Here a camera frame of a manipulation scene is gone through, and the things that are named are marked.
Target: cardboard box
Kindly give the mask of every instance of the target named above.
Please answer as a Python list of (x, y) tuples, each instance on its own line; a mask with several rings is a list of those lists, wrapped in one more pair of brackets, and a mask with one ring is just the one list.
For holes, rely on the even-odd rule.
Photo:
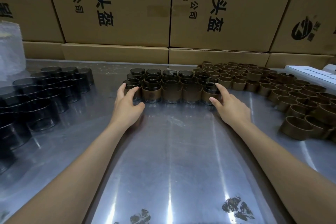
[(312, 54), (294, 54), (294, 53), (271, 53), (267, 61), (268, 68), (285, 68), (292, 66), (310, 66), (322, 69), (329, 63), (332, 56), (312, 55)]
[(54, 0), (65, 40), (168, 47), (171, 0)]
[(169, 48), (169, 64), (200, 65), (203, 61), (213, 64), (230, 61), (265, 66), (269, 54), (263, 52), (233, 52), (219, 50), (200, 50)]
[(62, 44), (66, 60), (168, 63), (168, 48), (102, 44)]
[(62, 43), (23, 42), (27, 59), (64, 59)]
[(0, 0), (0, 21), (20, 25), (24, 41), (63, 43), (51, 0)]
[(335, 0), (290, 0), (271, 52), (336, 54)]
[(268, 52), (288, 0), (173, 0), (171, 47)]

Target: forearm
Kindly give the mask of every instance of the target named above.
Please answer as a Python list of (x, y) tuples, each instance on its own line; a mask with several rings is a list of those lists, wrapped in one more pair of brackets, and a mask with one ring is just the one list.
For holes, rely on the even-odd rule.
[(236, 124), (233, 129), (250, 148), (298, 224), (334, 222), (335, 184), (300, 162), (254, 124)]
[(82, 223), (113, 151), (126, 128), (110, 124), (72, 164), (6, 224)]

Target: clear plastic bag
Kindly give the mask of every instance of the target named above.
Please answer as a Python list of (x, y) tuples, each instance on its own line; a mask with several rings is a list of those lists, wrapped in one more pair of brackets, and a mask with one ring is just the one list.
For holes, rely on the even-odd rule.
[(26, 58), (19, 24), (0, 22), (0, 81), (25, 69)]

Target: hand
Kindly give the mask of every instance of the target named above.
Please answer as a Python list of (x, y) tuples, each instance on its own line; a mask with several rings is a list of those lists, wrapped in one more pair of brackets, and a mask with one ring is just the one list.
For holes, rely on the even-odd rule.
[(229, 94), (228, 90), (224, 86), (220, 85), (219, 83), (216, 83), (216, 86), (222, 94), (222, 103), (212, 97), (209, 98), (209, 100), (216, 107), (222, 120), (231, 127), (237, 124), (250, 123), (250, 108), (248, 108), (234, 95)]
[(133, 105), (133, 96), (139, 87), (130, 89), (127, 94), (124, 95), (125, 87), (126, 83), (123, 83), (117, 91), (117, 98), (114, 102), (114, 110), (110, 124), (118, 123), (119, 126), (128, 129), (139, 119), (145, 108), (145, 104), (141, 102), (136, 106)]

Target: metal table surface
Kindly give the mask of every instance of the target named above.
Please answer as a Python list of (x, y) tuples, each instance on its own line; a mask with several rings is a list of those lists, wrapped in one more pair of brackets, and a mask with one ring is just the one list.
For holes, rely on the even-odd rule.
[[(108, 124), (116, 90), (131, 68), (191, 70), (192, 66), (28, 60), (46, 66), (89, 67), (95, 85), (61, 114), (61, 123), (15, 150), (0, 176), (0, 223), (64, 170)], [(11, 77), (26, 77), (27, 71)], [(262, 96), (232, 91), (252, 121), (301, 161), (336, 183), (336, 144), (295, 141), (278, 129), (284, 115)], [(292, 223), (242, 139), (204, 104), (146, 104), (143, 120), (120, 140), (84, 223)]]

